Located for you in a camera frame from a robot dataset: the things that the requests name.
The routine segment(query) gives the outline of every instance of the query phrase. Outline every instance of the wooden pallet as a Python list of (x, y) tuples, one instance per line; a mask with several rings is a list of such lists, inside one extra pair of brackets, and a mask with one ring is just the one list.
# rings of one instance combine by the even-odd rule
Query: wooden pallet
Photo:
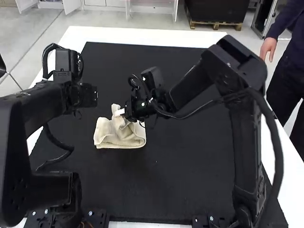
[(194, 21), (191, 19), (190, 12), (188, 10), (188, 7), (186, 4), (185, 6), (185, 11), (186, 15), (188, 18), (188, 22), (190, 25), (190, 29), (195, 29), (195, 25), (213, 25), (213, 30), (218, 30), (220, 25), (230, 25), (230, 26), (235, 26), (236, 31), (242, 30), (242, 25), (243, 23), (228, 23), (228, 22), (211, 22), (211, 21)]

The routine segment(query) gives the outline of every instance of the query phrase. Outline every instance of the beige towel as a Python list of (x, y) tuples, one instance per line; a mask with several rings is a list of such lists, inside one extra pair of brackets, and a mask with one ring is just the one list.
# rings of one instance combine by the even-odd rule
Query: beige towel
[(146, 144), (146, 130), (137, 123), (132, 123), (122, 116), (114, 117), (120, 105), (112, 104), (112, 119), (99, 117), (94, 133), (96, 148), (140, 148)]

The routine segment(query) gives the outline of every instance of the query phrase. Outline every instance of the gray floor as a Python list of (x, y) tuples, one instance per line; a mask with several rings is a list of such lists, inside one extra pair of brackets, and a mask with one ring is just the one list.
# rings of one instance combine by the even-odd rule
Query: gray floor
[[(251, 30), (253, 13), (248, 13), (241, 32), (232, 27), (220, 27), (249, 49), (259, 54), (262, 42)], [(30, 9), (22, 15), (17, 8), (0, 8), (0, 53), (7, 69), (23, 89), (28, 88), (41, 69), (41, 54), (44, 47), (58, 42), (69, 26), (120, 27), (144, 29), (190, 30), (183, 7), (179, 7), (178, 21), (174, 23), (171, 15), (133, 13), (128, 21), (123, 12), (78, 10), (69, 15), (57, 9)], [(197, 27), (196, 30), (213, 31), (210, 26)], [(273, 63), (267, 61), (268, 85), (274, 68), (289, 41), (279, 41)], [(19, 91), (10, 77), (1, 80), (0, 96)], [(289, 133), (295, 113), (286, 125)]]

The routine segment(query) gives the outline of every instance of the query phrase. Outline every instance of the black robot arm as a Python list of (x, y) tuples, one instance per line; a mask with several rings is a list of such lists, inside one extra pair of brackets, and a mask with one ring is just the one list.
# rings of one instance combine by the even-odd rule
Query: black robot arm
[[(235, 160), (232, 199), (241, 228), (257, 227), (260, 215), (265, 211), (261, 113), (266, 116), (268, 126), (271, 126), (276, 155), (276, 176), (269, 201), (277, 198), (283, 178), (283, 153), (276, 125), (263, 99), (266, 77), (265, 63), (234, 38), (225, 36), (205, 50), (199, 62), (168, 92), (162, 88), (162, 76), (156, 67), (142, 72), (140, 78), (134, 75), (130, 77), (129, 84), (135, 92), (124, 108), (125, 117), (135, 122), (143, 121), (152, 114), (181, 120), (213, 105), (225, 104), (231, 120)], [(218, 89), (220, 99), (181, 114), (180, 110), (187, 103), (211, 85)]]
[(44, 80), (32, 89), (0, 98), (1, 227), (17, 225), (34, 209), (52, 208), (54, 215), (61, 216), (61, 227), (77, 227), (82, 217), (78, 174), (32, 172), (29, 162), (27, 138), (32, 133), (55, 117), (97, 105), (97, 88), (80, 80), (83, 62), (77, 52), (51, 47), (56, 47), (54, 81)]

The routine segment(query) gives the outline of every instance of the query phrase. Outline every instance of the black rubber mat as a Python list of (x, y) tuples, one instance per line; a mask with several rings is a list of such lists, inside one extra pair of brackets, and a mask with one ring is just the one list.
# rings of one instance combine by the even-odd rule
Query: black rubber mat
[[(124, 105), (130, 74), (158, 66), (170, 88), (198, 60), (202, 49), (87, 43), (84, 82), (98, 86), (98, 107), (81, 110), (82, 119), (61, 116), (50, 129), (75, 146), (64, 162), (48, 170), (76, 171), (83, 206), (105, 209), (113, 220), (190, 224), (205, 212), (232, 217), (234, 179), (232, 136), (227, 109), (219, 105), (183, 121), (146, 122), (147, 144), (134, 150), (98, 150), (93, 143), (100, 116), (111, 118), (111, 104)], [(184, 110), (219, 97), (209, 88)], [(30, 156), (33, 169), (63, 153), (42, 132)], [(271, 222), (287, 224), (279, 204)]]

